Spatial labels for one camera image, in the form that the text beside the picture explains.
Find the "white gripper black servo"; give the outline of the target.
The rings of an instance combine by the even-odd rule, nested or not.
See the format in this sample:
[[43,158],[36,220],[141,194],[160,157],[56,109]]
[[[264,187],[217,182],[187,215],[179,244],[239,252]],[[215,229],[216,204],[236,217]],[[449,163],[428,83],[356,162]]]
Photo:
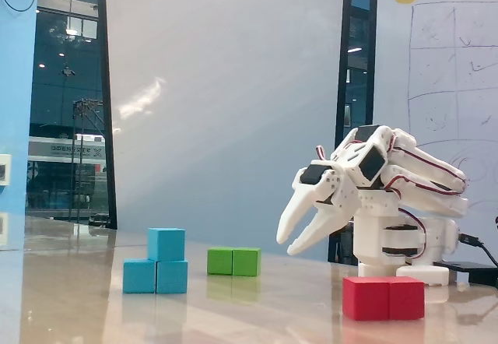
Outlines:
[[359,190],[345,168],[330,160],[312,160],[308,167],[297,172],[292,188],[293,195],[280,216],[277,243],[288,240],[312,207],[317,213],[288,246],[288,254],[299,254],[342,229],[361,205]]

